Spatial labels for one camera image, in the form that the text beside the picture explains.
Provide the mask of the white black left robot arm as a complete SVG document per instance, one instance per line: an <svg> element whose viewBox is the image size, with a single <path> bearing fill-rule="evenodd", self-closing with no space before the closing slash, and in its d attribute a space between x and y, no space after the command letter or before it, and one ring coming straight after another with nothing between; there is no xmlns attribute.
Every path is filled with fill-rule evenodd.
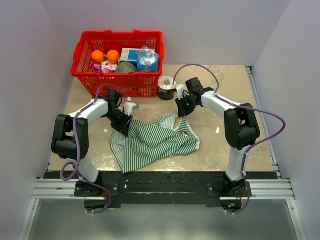
<svg viewBox="0 0 320 240"><path fill-rule="evenodd" d="M133 120L132 112L139 106L126 98L123 109L119 101L122 95L110 89L106 95L97 95L90 102L71 114L59 114L55 119L51 151L66 164L60 171L60 179L69 181L78 176L86 182L86 191L92 196L99 196L104 184L99 181L99 170L89 157L89 128L100 118L107 118L111 127L121 135L129 135L129 127Z"/></svg>

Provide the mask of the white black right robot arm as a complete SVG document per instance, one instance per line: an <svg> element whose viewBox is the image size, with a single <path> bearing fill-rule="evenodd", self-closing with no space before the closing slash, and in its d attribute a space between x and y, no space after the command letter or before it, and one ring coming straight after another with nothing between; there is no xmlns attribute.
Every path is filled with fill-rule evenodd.
<svg viewBox="0 0 320 240"><path fill-rule="evenodd" d="M210 109L223 117L224 135L230 146L230 155L217 192L220 196L235 196L246 184L244 178L249 149L261 135L252 105L229 101L213 88L204 88L197 77L186 81L185 85L174 84L171 89L177 93L175 102L180 118L190 115L197 106Z"/></svg>

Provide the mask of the green white striped garment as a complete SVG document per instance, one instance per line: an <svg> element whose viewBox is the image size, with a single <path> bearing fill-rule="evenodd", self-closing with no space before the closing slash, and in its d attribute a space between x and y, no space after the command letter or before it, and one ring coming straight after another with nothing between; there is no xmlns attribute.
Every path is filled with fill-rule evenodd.
<svg viewBox="0 0 320 240"><path fill-rule="evenodd" d="M113 131L109 144L122 173L135 172L155 161L189 155L200 148L200 138L178 112L162 116L154 123L132 120L128 136Z"/></svg>

